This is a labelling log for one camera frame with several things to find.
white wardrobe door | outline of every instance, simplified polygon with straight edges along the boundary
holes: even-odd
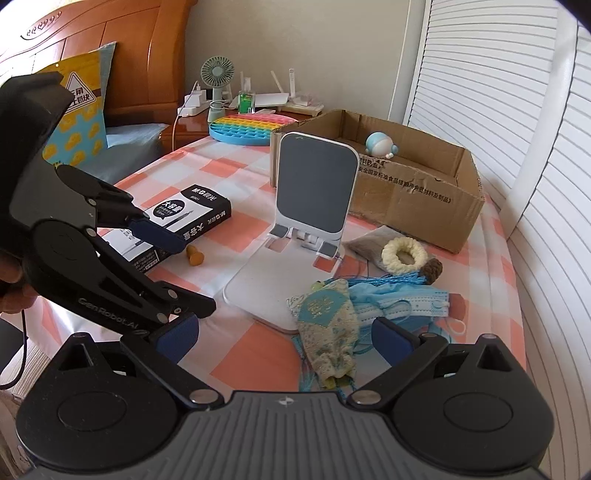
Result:
[[[556,479],[591,470],[591,36],[579,28],[564,118],[509,249],[519,278],[530,374],[556,434]]]
[[[500,206],[544,100],[554,0],[433,0],[408,124],[471,150]]]

green fan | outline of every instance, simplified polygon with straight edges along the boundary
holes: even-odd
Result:
[[[201,78],[205,85],[213,88],[212,104],[207,115],[207,121],[211,123],[226,114],[222,91],[234,78],[234,65],[226,57],[211,57],[201,67]]]

small blue figurine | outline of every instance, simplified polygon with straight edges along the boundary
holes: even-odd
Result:
[[[392,158],[398,150],[392,139],[383,132],[373,133],[365,141],[365,152],[372,157]]]

white scrunchie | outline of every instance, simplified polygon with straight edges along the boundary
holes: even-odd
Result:
[[[398,252],[406,252],[412,256],[414,263],[411,265],[403,264],[398,258]],[[427,263],[428,255],[423,246],[414,238],[401,236],[390,240],[382,250],[382,261],[386,270],[392,275],[402,275],[405,273],[420,270]]]

yellow pillow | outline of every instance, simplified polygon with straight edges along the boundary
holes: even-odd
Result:
[[[61,85],[75,95],[43,149],[43,158],[49,163],[76,166],[106,148],[103,99],[114,46],[109,44],[40,70],[60,72],[64,77]],[[110,55],[107,62],[104,55]]]

